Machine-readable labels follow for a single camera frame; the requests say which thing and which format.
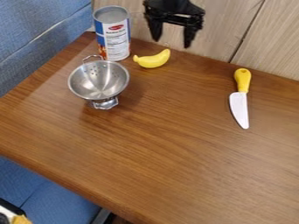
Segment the can label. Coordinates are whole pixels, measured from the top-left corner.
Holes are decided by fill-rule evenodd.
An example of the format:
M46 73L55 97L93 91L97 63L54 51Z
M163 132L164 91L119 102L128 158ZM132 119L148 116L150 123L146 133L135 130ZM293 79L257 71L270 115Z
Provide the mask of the can label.
M130 52L130 23L126 19L119 23L104 24L95 21L99 53L105 60L124 60Z

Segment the white blade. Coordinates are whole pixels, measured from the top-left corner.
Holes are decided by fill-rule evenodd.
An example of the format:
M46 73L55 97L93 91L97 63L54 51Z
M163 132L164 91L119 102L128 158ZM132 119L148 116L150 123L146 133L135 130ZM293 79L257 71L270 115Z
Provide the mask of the white blade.
M229 96L229 104L238 124L244 130L249 129L247 94L241 92L231 94Z

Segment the yellow banana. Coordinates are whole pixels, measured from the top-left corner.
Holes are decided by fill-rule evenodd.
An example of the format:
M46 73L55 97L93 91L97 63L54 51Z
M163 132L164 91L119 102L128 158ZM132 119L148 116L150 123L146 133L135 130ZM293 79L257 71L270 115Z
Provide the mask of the yellow banana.
M165 49L157 55L138 57L135 55L133 61L137 62L141 67L154 68L164 65L170 58L170 49Z

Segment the knife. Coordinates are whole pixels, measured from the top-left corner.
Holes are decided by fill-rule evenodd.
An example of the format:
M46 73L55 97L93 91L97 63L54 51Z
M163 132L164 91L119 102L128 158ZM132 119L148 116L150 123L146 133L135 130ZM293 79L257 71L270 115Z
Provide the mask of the knife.
M229 96L229 105L233 117L242 129L249 129L249 117L247 107L247 93L249 90L251 73L246 68L240 68L234 73L234 79L238 84L238 91Z

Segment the yellow object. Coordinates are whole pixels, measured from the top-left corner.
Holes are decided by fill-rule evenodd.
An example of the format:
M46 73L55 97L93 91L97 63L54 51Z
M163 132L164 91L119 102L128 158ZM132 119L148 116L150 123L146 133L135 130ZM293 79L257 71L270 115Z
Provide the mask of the yellow object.
M164 65L170 58L170 49L165 49L157 55L138 57L134 56L133 61L137 62L141 67L155 68Z
M32 224L24 215L17 215L13 217L12 224Z
M251 73L246 68L240 68L234 73L234 79L238 83L238 91L248 93Z

